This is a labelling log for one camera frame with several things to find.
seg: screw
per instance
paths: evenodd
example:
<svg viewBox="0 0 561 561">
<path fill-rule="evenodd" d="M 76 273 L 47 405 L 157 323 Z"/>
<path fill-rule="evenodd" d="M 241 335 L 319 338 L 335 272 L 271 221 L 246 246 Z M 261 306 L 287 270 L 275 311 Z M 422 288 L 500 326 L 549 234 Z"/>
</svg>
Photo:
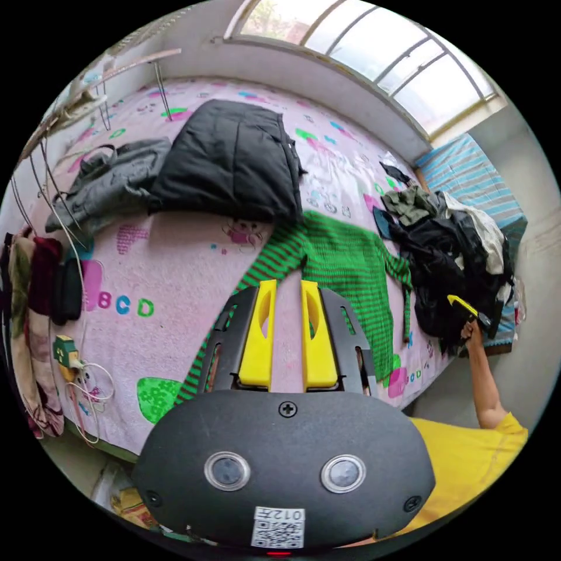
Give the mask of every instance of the screw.
<svg viewBox="0 0 561 561">
<path fill-rule="evenodd" d="M 419 495 L 409 497 L 403 505 L 403 510 L 405 512 L 413 512 L 421 504 L 421 500 L 422 499 Z"/>
<path fill-rule="evenodd" d="M 148 497 L 148 502 L 153 507 L 161 506 L 162 498 L 160 497 L 160 495 L 158 495 L 158 493 L 156 493 L 155 491 L 146 491 L 146 496 Z"/>
<path fill-rule="evenodd" d="M 283 401 L 279 406 L 280 416 L 287 419 L 289 419 L 290 417 L 294 417 L 297 410 L 298 408 L 296 407 L 296 404 L 292 403 L 292 401 Z"/>
</svg>

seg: blue striped mattress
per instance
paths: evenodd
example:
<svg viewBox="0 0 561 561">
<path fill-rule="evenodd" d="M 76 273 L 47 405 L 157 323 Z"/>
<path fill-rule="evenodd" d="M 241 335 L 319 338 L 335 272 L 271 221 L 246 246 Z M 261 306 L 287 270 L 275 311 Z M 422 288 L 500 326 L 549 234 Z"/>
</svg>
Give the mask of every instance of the blue striped mattress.
<svg viewBox="0 0 561 561">
<path fill-rule="evenodd" d="M 446 191 L 464 205 L 484 210 L 507 237 L 512 265 L 528 224 L 520 205 L 494 165 L 468 134 L 432 150 L 415 164 L 430 191 Z M 511 344 L 514 338 L 514 301 L 506 305 L 495 339 L 486 346 Z"/>
</svg>

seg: gray jacket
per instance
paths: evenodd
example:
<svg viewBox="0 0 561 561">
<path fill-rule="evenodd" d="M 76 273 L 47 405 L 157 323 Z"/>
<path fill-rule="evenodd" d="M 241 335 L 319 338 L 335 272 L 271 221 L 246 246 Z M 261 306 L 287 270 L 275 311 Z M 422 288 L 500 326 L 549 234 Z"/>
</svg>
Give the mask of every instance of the gray jacket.
<svg viewBox="0 0 561 561">
<path fill-rule="evenodd" d="M 119 148 L 104 144 L 92 151 L 101 148 L 109 149 L 111 154 L 97 153 L 82 160 L 64 201 L 57 197 L 53 200 L 61 221 L 82 241 L 93 238 L 120 216 L 147 212 L 150 189 L 171 142 L 166 137 L 148 138 Z M 58 218 L 51 213 L 45 231 L 61 229 Z"/>
</svg>

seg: pink bedsheet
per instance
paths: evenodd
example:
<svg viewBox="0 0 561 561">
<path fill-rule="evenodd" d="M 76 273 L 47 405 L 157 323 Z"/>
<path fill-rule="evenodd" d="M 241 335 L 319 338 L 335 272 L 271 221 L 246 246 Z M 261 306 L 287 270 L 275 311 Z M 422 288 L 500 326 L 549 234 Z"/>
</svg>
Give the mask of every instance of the pink bedsheet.
<svg viewBox="0 0 561 561">
<path fill-rule="evenodd" d="M 205 100 L 232 99 L 284 114 L 285 128 L 296 140 L 309 172 L 301 185 L 304 208 L 376 230 L 372 205 L 382 205 L 381 193 L 403 188 L 387 178 L 379 165 L 385 146 L 309 100 L 257 84 L 220 79 L 170 81 L 166 91 L 172 122 L 158 89 L 143 88 L 110 108 L 110 131 L 98 116 L 70 153 L 147 137 L 167 135 L 173 140 Z M 57 167 L 55 178 L 62 191 L 70 187 L 80 158 L 68 158 Z M 411 175 L 405 165 L 401 168 Z M 48 213 L 40 200 L 33 210 L 33 223 L 43 225 Z M 93 251 L 82 256 L 87 312 L 74 325 L 52 329 L 53 337 L 64 333 L 79 341 L 85 325 L 82 356 L 104 366 L 115 379 L 114 399 L 96 405 L 99 430 L 90 405 L 80 400 L 88 432 L 140 453 L 154 416 L 169 407 L 170 396 L 183 381 L 202 339 L 270 233 L 271 227 L 263 224 L 166 213 L 123 220 L 99 235 Z M 397 255 L 394 244 L 387 246 Z M 299 279 L 299 273 L 294 273 L 278 290 L 274 392 L 302 391 Z M 389 385 L 378 384 L 378 396 L 404 407 L 444 370 L 449 358 L 441 356 L 436 340 L 420 331 L 413 311 L 410 343 L 402 343 L 401 289 L 389 276 L 387 284 L 394 317 L 395 370 Z M 63 380 L 56 367 L 55 371 L 62 390 Z M 96 369 L 89 371 L 85 382 L 100 396 L 110 391 L 103 373 Z M 72 418 L 71 403 L 64 391 L 60 394 L 65 414 Z"/>
</svg>

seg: hand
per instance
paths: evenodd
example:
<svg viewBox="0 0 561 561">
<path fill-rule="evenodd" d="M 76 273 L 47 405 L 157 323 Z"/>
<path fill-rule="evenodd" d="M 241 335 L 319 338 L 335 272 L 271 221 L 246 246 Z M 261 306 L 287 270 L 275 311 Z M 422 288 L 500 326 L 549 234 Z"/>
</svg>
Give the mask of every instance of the hand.
<svg viewBox="0 0 561 561">
<path fill-rule="evenodd" d="M 461 336 L 462 338 L 467 339 L 466 347 L 468 351 L 474 347 L 478 348 L 483 346 L 483 335 L 477 320 L 466 323 L 463 326 Z"/>
</svg>

